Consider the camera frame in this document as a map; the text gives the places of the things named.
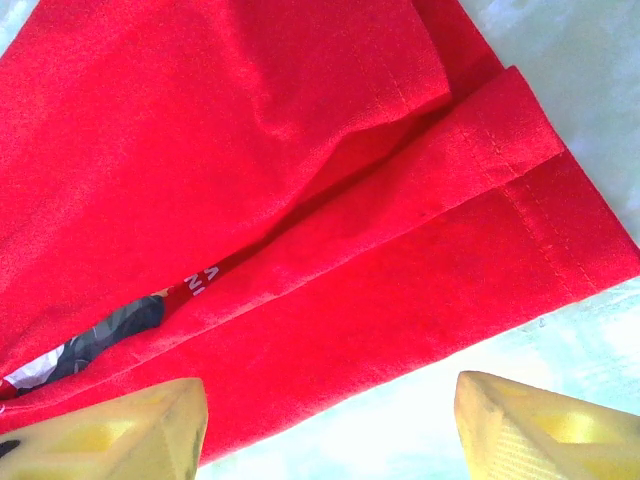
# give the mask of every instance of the red cloth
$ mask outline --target red cloth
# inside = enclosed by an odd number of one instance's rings
[[[220,267],[1,432],[198,376],[208,461],[640,272],[453,0],[41,0],[0,98],[3,372]]]

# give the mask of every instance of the yellow object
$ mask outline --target yellow object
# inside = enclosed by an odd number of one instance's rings
[[[162,383],[0,436],[0,479],[191,480],[207,416],[199,379]]]
[[[458,377],[473,480],[640,479],[640,417],[486,373]]]

